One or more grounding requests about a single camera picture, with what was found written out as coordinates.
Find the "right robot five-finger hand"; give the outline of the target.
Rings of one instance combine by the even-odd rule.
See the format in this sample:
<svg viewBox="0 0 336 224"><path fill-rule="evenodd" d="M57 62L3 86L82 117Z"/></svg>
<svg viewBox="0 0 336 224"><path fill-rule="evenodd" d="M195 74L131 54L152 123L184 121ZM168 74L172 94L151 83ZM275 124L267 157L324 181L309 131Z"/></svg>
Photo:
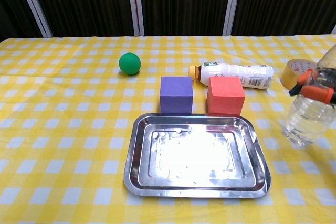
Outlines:
<svg viewBox="0 0 336 224"><path fill-rule="evenodd" d="M311 100L319 101L329 105L335 105L335 69L324 68L320 71L308 69L301 74L297 83L289 90L289 95L302 95Z"/></svg>

